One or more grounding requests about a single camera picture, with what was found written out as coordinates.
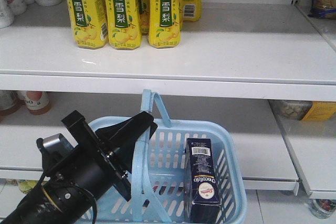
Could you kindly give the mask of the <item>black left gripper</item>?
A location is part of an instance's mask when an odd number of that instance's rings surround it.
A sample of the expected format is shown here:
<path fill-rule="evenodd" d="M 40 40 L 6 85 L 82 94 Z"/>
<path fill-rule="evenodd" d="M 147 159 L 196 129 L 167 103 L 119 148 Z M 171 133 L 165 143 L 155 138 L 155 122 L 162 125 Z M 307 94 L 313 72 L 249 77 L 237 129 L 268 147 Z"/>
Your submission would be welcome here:
<path fill-rule="evenodd" d="M 79 147 L 94 159 L 108 180 L 113 182 L 113 186 L 120 195 L 129 201 L 131 199 L 131 184 L 128 181 L 127 171 L 132 174 L 136 142 L 147 129 L 149 129 L 149 138 L 151 138 L 158 128 L 158 125 L 154 123 L 154 117 L 147 112 L 141 112 L 121 123 L 99 128 L 95 133 L 84 116 L 76 110 L 61 121 L 77 141 Z"/>

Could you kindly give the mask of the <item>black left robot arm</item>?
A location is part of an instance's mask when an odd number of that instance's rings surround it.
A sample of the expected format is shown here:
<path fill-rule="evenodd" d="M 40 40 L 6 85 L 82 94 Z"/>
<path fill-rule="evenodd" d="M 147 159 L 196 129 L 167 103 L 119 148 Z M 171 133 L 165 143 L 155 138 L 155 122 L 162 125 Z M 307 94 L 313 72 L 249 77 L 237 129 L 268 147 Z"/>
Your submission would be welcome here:
<path fill-rule="evenodd" d="M 111 187 L 131 199 L 135 143 L 157 125 L 147 112 L 93 131 L 84 116 L 73 111 L 62 120 L 77 141 L 72 146 L 61 134 L 36 141 L 43 173 L 4 223 L 74 223 Z"/>

